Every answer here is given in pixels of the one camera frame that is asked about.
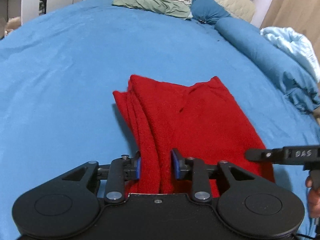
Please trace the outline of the person right hand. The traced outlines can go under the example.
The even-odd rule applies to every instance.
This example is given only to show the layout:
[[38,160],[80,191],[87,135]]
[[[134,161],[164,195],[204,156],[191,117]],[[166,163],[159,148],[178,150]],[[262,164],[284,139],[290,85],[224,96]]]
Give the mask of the person right hand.
[[320,217],[320,195],[319,189],[313,187],[313,180],[310,176],[305,181],[306,187],[310,189],[308,193],[308,212],[311,218]]

